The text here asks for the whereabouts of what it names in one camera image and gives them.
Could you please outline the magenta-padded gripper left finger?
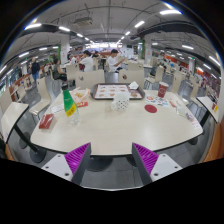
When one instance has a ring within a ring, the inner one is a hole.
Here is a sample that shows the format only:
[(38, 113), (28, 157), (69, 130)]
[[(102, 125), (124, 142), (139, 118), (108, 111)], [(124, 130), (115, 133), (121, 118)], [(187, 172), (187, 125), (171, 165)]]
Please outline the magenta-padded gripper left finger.
[(42, 169), (79, 185), (87, 168), (91, 143), (86, 143), (63, 155), (56, 154)]

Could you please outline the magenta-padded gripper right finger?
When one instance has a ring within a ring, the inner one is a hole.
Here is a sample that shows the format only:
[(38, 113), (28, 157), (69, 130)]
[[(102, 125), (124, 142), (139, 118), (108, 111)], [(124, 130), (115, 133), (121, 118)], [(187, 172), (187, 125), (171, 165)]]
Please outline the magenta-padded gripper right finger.
[(132, 155), (144, 185), (182, 169), (167, 154), (157, 154), (137, 143), (132, 144)]

